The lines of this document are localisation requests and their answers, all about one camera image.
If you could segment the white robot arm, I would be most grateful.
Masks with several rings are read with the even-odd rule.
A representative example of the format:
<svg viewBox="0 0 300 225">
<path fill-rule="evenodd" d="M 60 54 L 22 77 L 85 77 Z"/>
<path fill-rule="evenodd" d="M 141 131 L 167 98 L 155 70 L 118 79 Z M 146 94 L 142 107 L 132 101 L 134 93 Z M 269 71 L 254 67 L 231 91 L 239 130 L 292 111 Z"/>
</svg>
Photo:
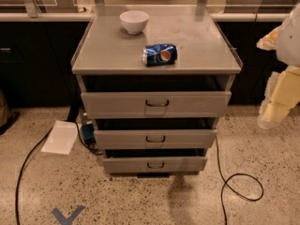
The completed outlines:
<svg viewBox="0 0 300 225">
<path fill-rule="evenodd" d="M 259 109 L 258 126 L 278 126 L 300 102 L 300 4 L 297 4 L 279 27 L 257 43 L 261 50 L 276 51 L 277 60 L 287 65 L 282 72 L 273 72 L 264 91 Z"/>
</svg>

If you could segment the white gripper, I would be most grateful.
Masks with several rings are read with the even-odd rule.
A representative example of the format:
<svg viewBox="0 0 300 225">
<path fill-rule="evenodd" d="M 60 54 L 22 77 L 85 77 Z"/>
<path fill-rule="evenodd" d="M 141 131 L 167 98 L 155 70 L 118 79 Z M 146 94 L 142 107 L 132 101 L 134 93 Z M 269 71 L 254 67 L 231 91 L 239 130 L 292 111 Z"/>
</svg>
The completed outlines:
<svg viewBox="0 0 300 225">
<path fill-rule="evenodd" d="M 279 30 L 278 26 L 260 38 L 256 46 L 265 51 L 275 50 L 278 47 Z M 300 67 L 288 66 L 281 73 L 273 72 L 259 109 L 258 126 L 263 129 L 275 128 L 299 102 Z"/>
</svg>

